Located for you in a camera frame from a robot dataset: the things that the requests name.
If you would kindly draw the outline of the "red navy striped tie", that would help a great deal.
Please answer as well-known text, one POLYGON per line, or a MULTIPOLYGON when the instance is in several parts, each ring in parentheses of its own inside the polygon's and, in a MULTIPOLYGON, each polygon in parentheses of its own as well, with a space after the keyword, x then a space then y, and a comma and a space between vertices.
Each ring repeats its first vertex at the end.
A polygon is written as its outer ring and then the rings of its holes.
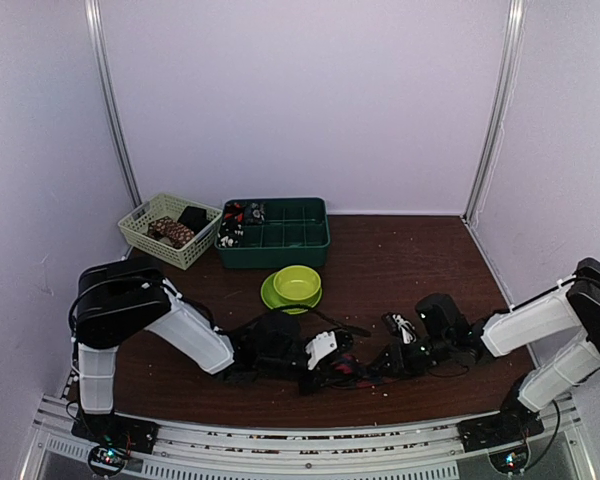
POLYGON ((381 385, 381 377, 374 375, 352 354, 345 353, 330 364, 328 384, 336 389, 355 390, 381 385))

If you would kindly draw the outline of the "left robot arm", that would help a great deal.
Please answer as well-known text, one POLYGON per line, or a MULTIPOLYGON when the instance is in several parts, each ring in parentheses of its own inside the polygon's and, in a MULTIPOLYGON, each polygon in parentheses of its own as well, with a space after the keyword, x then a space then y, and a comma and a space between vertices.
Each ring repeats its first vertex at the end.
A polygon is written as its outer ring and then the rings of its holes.
POLYGON ((297 317, 277 307, 233 330, 221 328, 203 304, 184 296, 160 263, 137 257, 90 267, 78 279, 69 308, 79 408, 86 429, 103 444, 117 442, 124 424, 114 415, 119 347, 142 331, 164 340, 203 372, 228 383, 260 376, 301 380, 310 390, 318 370, 353 340, 353 329, 331 320, 330 329, 301 336, 297 317))

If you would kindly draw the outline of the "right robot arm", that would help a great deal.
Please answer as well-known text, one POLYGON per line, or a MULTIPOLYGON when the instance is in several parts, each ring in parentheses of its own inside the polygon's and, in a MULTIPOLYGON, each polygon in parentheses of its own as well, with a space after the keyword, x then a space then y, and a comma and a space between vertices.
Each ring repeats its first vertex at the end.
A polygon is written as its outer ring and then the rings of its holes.
POLYGON ((404 317, 385 315, 395 340, 371 364, 370 372, 412 378, 452 358, 477 363, 506 356, 558 332, 574 332, 548 363, 512 386, 492 423, 493 433, 502 441, 515 440, 530 426, 532 414, 600 371, 600 262, 594 258, 581 260, 571 276, 548 290, 475 323, 468 322, 448 294, 422 298, 415 311, 425 336, 417 336, 404 317))

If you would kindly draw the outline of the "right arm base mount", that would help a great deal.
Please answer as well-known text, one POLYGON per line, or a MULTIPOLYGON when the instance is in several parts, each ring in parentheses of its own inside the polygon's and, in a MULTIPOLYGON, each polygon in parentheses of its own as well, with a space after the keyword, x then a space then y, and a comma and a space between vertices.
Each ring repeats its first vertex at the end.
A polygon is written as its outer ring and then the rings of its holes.
POLYGON ((497 413, 458 423, 466 452, 521 442, 544 432, 539 413, 529 410, 518 400, 522 381, 523 377, 520 377, 514 382, 497 413))

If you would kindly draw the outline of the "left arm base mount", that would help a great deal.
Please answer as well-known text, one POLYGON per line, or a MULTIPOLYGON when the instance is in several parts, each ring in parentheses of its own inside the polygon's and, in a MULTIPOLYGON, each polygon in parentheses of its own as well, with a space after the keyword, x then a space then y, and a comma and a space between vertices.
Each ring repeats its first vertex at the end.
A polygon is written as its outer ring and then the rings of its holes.
POLYGON ((152 421, 109 413, 106 415, 78 412, 73 436, 119 450, 151 454, 159 425, 152 421))

